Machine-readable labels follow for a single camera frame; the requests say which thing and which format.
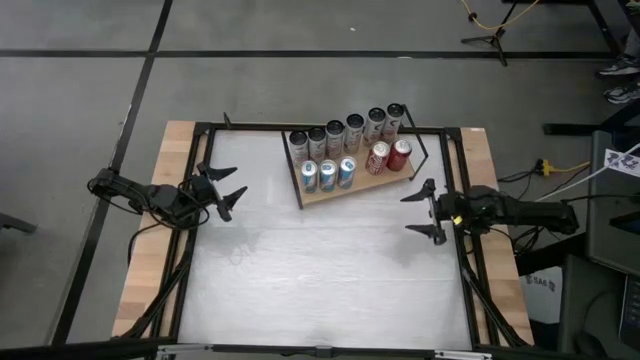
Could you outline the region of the white printed cardboard box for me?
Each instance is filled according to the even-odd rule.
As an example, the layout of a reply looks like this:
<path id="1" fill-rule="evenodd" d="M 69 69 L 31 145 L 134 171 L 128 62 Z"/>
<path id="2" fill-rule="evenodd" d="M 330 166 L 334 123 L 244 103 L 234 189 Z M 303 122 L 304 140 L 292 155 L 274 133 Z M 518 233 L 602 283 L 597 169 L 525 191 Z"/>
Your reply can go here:
<path id="1" fill-rule="evenodd" d="M 563 273 L 551 267 L 520 277 L 529 319 L 544 324 L 558 323 L 562 301 Z"/>

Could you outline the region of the white Celsius Peach Vibe can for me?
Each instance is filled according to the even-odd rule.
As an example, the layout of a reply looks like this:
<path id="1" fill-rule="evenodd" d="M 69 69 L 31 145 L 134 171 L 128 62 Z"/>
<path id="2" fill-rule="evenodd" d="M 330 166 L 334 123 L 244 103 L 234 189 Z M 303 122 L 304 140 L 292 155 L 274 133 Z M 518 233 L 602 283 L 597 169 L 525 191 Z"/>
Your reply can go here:
<path id="1" fill-rule="evenodd" d="M 326 156 L 326 131 L 322 127 L 313 127 L 308 131 L 309 158 L 320 163 Z"/>
<path id="2" fill-rule="evenodd" d="M 382 129 L 382 138 L 391 143 L 395 140 L 398 129 L 403 121 L 405 110 L 401 104 L 392 103 L 387 106 L 386 120 Z"/>
<path id="3" fill-rule="evenodd" d="M 344 150 L 347 153 L 357 153 L 359 151 L 363 130 L 364 118 L 361 115 L 354 113 L 346 118 Z"/>
<path id="4" fill-rule="evenodd" d="M 334 159 L 340 156 L 345 132 L 344 124 L 339 120 L 331 120 L 326 128 L 326 156 Z"/>
<path id="5" fill-rule="evenodd" d="M 309 159 L 308 136 L 304 131 L 289 134 L 289 150 L 294 165 L 301 165 Z"/>
<path id="6" fill-rule="evenodd" d="M 385 121 L 386 112 L 382 108 L 374 107 L 368 111 L 363 132 L 363 143 L 366 146 L 371 146 L 380 139 Z"/>

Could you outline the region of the black tripod stand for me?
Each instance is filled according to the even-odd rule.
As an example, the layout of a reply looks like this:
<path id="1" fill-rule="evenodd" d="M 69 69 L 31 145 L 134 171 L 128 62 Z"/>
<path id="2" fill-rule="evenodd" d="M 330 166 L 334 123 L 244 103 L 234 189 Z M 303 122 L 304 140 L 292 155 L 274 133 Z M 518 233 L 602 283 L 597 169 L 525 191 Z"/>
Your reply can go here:
<path id="1" fill-rule="evenodd" d="M 504 67 L 507 67 L 508 62 L 501 45 L 501 38 L 503 34 L 504 34 L 504 30 L 498 29 L 491 35 L 463 38 L 460 40 L 460 43 L 464 45 L 471 45 L 472 43 L 483 43 L 488 45 L 489 47 L 493 48 L 496 51 L 501 65 Z"/>

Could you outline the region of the wooden tray board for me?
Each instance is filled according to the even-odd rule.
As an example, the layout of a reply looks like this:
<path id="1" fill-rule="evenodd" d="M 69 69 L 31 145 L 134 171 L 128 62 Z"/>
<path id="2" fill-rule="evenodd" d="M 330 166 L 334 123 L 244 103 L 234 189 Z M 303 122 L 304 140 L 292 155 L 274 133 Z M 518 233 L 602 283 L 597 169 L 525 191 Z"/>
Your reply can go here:
<path id="1" fill-rule="evenodd" d="M 372 175 L 364 168 L 364 165 L 366 164 L 368 158 L 369 149 L 365 148 L 364 146 L 360 146 L 359 151 L 353 155 L 356 160 L 356 169 L 354 173 L 353 184 L 347 189 L 340 188 L 338 185 L 336 185 L 335 189 L 330 192 L 325 192 L 318 189 L 313 193 L 307 193 L 304 190 L 304 188 L 302 187 L 300 166 L 296 166 L 293 163 L 291 145 L 289 144 L 289 134 L 293 131 L 307 130 L 308 127 L 305 125 L 293 124 L 291 124 L 290 126 L 285 126 L 280 134 L 298 208 L 302 210 L 306 205 L 325 202 L 357 192 L 379 188 L 381 186 L 413 181 L 418 176 L 422 167 L 425 165 L 427 159 L 429 158 L 429 153 L 426 149 L 426 145 L 422 139 L 422 136 L 435 136 L 439 134 L 439 131 L 437 128 L 417 127 L 411 119 L 411 116 L 408 113 L 408 109 L 405 109 L 405 115 L 407 117 L 407 121 L 409 122 L 409 126 L 401 126 L 399 129 L 399 135 L 403 139 L 409 139 L 410 137 L 416 138 L 417 147 L 419 148 L 419 162 L 414 165 L 411 160 L 408 160 L 405 167 L 400 171 L 394 172 L 385 168 L 381 174 Z"/>

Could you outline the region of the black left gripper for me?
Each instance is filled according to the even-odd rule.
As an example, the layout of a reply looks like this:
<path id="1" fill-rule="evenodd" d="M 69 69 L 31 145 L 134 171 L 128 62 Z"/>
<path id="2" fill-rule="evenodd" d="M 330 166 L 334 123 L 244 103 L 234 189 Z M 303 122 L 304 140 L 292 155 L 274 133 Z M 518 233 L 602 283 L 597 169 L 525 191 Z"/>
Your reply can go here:
<path id="1" fill-rule="evenodd" d="M 216 169 L 202 162 L 196 166 L 196 169 L 199 174 L 191 178 L 191 188 L 194 193 L 193 197 L 203 206 L 215 205 L 220 218 L 225 222 L 231 221 L 230 211 L 241 196 L 248 190 L 248 187 L 243 186 L 228 195 L 221 196 L 213 182 L 220 181 L 233 174 L 238 168 Z"/>

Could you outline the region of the white fiducial marker sheet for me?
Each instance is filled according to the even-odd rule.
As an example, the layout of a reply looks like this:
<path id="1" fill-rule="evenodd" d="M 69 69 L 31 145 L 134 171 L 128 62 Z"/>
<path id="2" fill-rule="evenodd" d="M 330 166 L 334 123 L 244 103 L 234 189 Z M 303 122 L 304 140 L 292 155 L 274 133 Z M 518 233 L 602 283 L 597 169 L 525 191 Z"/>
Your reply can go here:
<path id="1" fill-rule="evenodd" d="M 640 156 L 606 149 L 603 165 L 609 169 L 640 178 Z"/>

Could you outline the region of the small blue Red Bull can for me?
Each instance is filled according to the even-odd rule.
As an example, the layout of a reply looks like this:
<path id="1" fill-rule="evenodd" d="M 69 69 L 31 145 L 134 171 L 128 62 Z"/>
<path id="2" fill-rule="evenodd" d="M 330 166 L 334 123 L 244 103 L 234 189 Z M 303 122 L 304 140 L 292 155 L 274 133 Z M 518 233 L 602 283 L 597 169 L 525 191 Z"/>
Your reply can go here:
<path id="1" fill-rule="evenodd" d="M 333 160 L 327 159 L 319 165 L 319 186 L 323 192 L 332 192 L 335 189 L 338 168 Z"/>

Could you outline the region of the grey desk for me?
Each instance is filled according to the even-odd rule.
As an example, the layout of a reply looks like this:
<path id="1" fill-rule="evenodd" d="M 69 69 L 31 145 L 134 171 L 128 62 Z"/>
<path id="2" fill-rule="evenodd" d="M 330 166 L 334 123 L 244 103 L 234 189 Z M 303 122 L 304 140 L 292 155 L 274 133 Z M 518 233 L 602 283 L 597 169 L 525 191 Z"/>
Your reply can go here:
<path id="1" fill-rule="evenodd" d="M 640 200 L 604 195 L 640 195 L 640 177 L 608 169 L 588 181 L 587 256 L 601 265 L 640 277 L 640 215 L 631 225 L 611 224 L 614 218 L 640 212 Z"/>

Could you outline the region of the red can with silver lid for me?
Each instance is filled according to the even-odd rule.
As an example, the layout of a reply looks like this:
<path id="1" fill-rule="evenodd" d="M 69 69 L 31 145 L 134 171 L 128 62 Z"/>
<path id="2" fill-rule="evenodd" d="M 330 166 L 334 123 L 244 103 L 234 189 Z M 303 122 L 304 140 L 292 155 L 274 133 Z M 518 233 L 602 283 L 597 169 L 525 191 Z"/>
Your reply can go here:
<path id="1" fill-rule="evenodd" d="M 383 141 L 375 142 L 368 153 L 365 169 L 371 175 L 379 175 L 386 167 L 390 155 L 390 146 Z"/>

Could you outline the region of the grey chair base leg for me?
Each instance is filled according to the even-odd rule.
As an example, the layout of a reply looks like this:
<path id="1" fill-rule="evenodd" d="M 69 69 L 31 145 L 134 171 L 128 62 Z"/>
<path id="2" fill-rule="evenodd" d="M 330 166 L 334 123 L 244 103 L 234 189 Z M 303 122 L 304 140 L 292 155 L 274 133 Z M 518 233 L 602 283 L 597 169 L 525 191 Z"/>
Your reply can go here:
<path id="1" fill-rule="evenodd" d="M 23 233 L 32 234 L 37 226 L 16 217 L 0 213 L 0 229 L 14 229 Z"/>

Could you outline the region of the black floor stand frame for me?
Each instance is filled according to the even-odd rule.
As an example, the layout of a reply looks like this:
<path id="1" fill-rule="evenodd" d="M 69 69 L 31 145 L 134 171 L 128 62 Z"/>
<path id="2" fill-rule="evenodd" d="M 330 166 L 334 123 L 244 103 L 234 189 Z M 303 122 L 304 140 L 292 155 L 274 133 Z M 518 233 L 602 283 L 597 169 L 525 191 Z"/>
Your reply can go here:
<path id="1" fill-rule="evenodd" d="M 609 29 L 609 26 L 596 5 L 595 0 L 541 0 L 545 4 L 586 6 L 593 16 L 598 29 L 604 37 L 609 48 L 608 52 L 508 52 L 510 59 L 544 59 L 544 60 L 604 60 L 622 51 L 622 43 L 619 42 Z M 571 124 L 571 123 L 544 123 L 542 130 L 545 135 L 557 136 L 588 136 L 594 131 L 620 131 L 626 128 L 626 124 L 640 116 L 640 99 L 633 100 L 625 105 L 606 120 L 599 124 Z"/>

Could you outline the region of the dark red black-striped can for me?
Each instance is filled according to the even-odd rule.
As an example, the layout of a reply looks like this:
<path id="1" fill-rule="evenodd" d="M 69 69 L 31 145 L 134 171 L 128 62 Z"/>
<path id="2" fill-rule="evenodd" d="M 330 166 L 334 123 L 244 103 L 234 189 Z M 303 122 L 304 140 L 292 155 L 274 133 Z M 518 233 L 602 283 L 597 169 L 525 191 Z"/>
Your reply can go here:
<path id="1" fill-rule="evenodd" d="M 399 139 L 390 146 L 390 154 L 387 161 L 387 168 L 394 172 L 401 171 L 409 160 L 412 153 L 411 144 L 405 139 Z"/>

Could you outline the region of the blue silver Red Bull can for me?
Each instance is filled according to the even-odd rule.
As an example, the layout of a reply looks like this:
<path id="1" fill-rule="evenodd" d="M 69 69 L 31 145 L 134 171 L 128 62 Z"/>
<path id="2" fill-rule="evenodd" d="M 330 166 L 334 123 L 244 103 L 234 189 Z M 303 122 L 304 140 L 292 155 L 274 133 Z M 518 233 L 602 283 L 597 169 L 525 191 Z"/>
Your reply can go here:
<path id="1" fill-rule="evenodd" d="M 318 188 L 318 165 L 313 161 L 304 161 L 300 168 L 301 186 L 305 193 L 314 193 Z"/>
<path id="2" fill-rule="evenodd" d="M 337 184 L 342 189 L 348 189 L 353 185 L 357 168 L 356 160 L 351 156 L 345 156 L 339 163 Z"/>

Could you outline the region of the person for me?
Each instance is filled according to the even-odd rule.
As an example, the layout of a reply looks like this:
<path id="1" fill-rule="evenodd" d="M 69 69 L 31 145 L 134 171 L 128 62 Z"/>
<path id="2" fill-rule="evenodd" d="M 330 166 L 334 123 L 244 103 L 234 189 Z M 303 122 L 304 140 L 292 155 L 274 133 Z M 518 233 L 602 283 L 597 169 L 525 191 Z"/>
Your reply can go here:
<path id="1" fill-rule="evenodd" d="M 596 72 L 598 77 L 632 76 L 633 80 L 624 85 L 606 90 L 605 99 L 611 104 L 626 104 L 640 99 L 640 36 L 631 29 L 624 51 L 609 66 Z"/>

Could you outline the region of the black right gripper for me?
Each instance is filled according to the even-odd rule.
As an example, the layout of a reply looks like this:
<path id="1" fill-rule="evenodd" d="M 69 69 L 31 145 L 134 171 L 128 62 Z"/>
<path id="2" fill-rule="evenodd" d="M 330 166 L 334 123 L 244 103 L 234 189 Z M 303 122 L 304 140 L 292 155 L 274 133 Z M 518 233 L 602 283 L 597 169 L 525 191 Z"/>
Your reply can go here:
<path id="1" fill-rule="evenodd" d="M 430 205 L 429 216 L 433 220 L 431 225 L 406 225 L 406 229 L 432 238 L 435 245 L 443 245 L 447 242 L 447 237 L 441 222 L 452 221 L 453 217 L 460 216 L 462 222 L 458 225 L 453 223 L 455 227 L 472 235 L 480 235 L 483 232 L 479 223 L 472 222 L 471 202 L 467 198 L 461 193 L 446 193 L 436 197 L 435 190 L 435 180 L 426 179 L 417 193 L 401 199 L 401 202 L 427 199 Z"/>

